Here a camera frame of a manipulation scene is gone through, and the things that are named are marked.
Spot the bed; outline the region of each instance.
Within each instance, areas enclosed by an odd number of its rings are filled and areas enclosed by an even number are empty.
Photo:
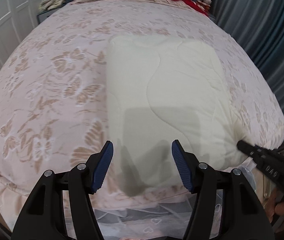
[[[106,50],[115,36],[128,34],[175,36],[211,46],[249,141],[267,148],[282,143],[284,116],[275,95],[245,51],[208,17],[181,1],[76,0],[35,28],[0,71],[0,212],[11,229],[45,170],[70,170],[109,139]],[[232,160],[228,166],[234,166]],[[97,210],[143,209],[181,202],[187,195],[181,183],[128,195],[115,173],[111,164],[102,188],[91,197]],[[70,218],[67,205],[65,212]],[[117,215],[127,216],[124,212]],[[147,223],[143,232],[136,229],[137,237],[166,233],[151,231]]]

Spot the butterfly pattern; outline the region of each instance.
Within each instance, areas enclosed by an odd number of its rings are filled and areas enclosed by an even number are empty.
[[[82,86],[82,81],[79,75],[70,82],[63,91],[63,98],[75,98],[77,106],[83,106],[90,99],[91,102],[95,99],[98,92],[103,88],[101,84],[92,84],[86,87]]]
[[[108,139],[107,47],[116,35],[160,33],[209,43],[250,138],[266,147],[280,145],[284,116],[276,97],[243,49],[206,16],[182,1],[78,2],[35,28],[0,71],[0,212],[11,229],[45,170],[68,171]],[[91,197],[94,208],[144,205],[186,193],[178,184],[128,196],[118,172],[111,163]],[[147,234],[157,234],[158,221],[149,220],[154,232]]]

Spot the curtain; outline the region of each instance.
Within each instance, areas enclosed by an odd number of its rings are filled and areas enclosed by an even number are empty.
[[[212,14],[261,71],[284,114],[284,0],[214,0]]]

